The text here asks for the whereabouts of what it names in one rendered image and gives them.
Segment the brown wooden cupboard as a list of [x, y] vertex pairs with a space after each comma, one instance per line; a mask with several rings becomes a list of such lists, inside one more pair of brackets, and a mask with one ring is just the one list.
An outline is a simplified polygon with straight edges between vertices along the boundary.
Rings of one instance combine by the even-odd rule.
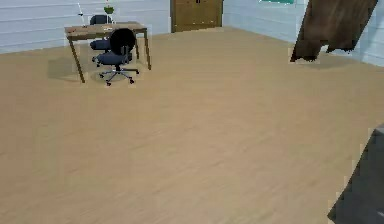
[[171, 32], [222, 26], [224, 0], [170, 0]]

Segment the brown wooden desk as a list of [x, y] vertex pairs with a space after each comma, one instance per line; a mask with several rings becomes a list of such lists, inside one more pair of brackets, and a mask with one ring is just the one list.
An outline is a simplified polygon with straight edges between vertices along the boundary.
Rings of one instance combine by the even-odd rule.
[[72, 51], [72, 55], [75, 60], [77, 71], [82, 83], [85, 82], [85, 79], [84, 79], [83, 71], [81, 68], [81, 64], [79, 62], [79, 58], [77, 56], [77, 53], [74, 47], [74, 42], [80, 41], [80, 40], [91, 40], [91, 39], [105, 37], [113, 31], [113, 30], [104, 31], [102, 28], [103, 26], [110, 26], [113, 28], [113, 30], [119, 29], [119, 28], [128, 28], [132, 30], [134, 34], [142, 34], [144, 36], [144, 49], [146, 53], [147, 68], [149, 70], [152, 69], [149, 40], [148, 40], [148, 28], [140, 24], [139, 22], [128, 21], [128, 22], [117, 22], [117, 23], [111, 23], [111, 24], [95, 24], [95, 25], [65, 27], [64, 28], [65, 35], [70, 45], [70, 49]]

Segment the green framed wall picture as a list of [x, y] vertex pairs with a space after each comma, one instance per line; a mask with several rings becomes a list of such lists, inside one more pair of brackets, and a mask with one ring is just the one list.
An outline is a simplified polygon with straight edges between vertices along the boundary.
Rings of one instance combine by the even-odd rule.
[[294, 4], [296, 0], [260, 0], [260, 2], [268, 2], [268, 3], [276, 3], [276, 4], [284, 4], [291, 5]]

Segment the green houseplant on white stand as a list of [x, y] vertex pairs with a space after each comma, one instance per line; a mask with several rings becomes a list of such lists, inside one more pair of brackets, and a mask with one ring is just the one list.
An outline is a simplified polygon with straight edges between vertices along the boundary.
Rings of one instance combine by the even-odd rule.
[[109, 0], [105, 0], [104, 12], [107, 14], [110, 23], [113, 22], [114, 7], [110, 5]]

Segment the dark grey furniture block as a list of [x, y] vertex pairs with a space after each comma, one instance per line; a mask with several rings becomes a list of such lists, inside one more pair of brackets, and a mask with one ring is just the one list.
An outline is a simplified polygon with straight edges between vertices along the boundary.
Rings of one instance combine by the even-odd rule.
[[327, 217], [334, 224], [384, 224], [384, 124], [372, 132]]

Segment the dark brown wooden cabinet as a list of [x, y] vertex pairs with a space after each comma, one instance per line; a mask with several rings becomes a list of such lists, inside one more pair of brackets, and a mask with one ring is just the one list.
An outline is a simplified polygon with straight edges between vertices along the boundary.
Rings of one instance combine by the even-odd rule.
[[290, 58], [314, 61], [321, 48], [355, 49], [379, 0], [309, 0]]

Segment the black office swivel chair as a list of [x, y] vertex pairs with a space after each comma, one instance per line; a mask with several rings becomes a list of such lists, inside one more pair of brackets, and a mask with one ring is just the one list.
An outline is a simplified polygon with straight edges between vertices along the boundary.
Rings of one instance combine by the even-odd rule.
[[[107, 24], [111, 23], [112, 19], [107, 15], [94, 15], [90, 19], [90, 24]], [[110, 50], [110, 43], [108, 38], [102, 38], [98, 40], [94, 40], [90, 43], [90, 47], [93, 50], [104, 50], [105, 52], [108, 52]]]
[[111, 80], [116, 75], [125, 76], [130, 84], [133, 84], [135, 80], [128, 75], [128, 72], [135, 72], [140, 74], [137, 68], [122, 68], [122, 65], [128, 64], [132, 60], [132, 49], [136, 44], [136, 36], [134, 32], [129, 28], [115, 29], [109, 36], [110, 50], [106, 53], [95, 56], [92, 61], [96, 63], [97, 67], [114, 66], [114, 70], [104, 71], [99, 74], [103, 78], [106, 74], [111, 73], [109, 79], [106, 80], [106, 85], [111, 85]]

